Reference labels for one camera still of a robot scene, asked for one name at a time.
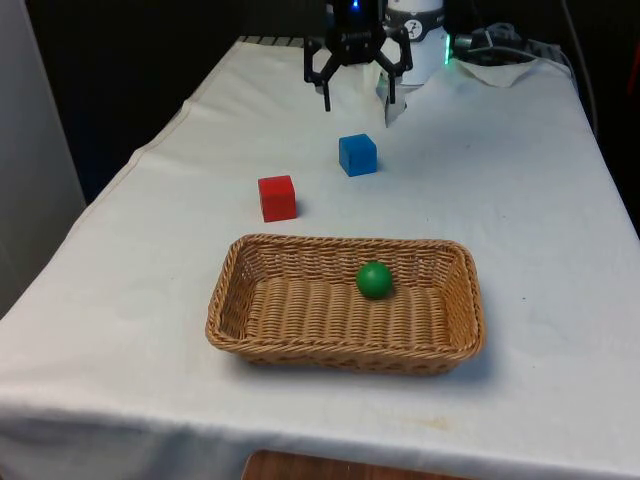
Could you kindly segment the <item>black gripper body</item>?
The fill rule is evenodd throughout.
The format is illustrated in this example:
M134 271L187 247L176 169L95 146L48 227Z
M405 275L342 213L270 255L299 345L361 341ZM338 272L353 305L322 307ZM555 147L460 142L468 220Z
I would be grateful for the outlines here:
M385 1L333 0L326 2L325 44L339 65L373 62L386 39Z

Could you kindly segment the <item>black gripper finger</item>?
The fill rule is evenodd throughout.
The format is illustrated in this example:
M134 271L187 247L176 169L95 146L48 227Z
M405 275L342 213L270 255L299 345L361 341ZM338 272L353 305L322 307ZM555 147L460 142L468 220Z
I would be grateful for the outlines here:
M386 38L395 42L399 47L399 60L392 62L379 48L374 55L374 61L387 73L388 103L396 102L396 79L413 68L411 46L408 30L402 26L384 31Z
M313 84L317 89L321 91L324 98L325 111L330 112L331 99L329 92L329 81L341 66L339 57L335 54L331 54L324 67L319 72L317 72L314 70L313 60L315 54L321 50L321 44L315 39L305 39L303 49L304 81L306 83Z

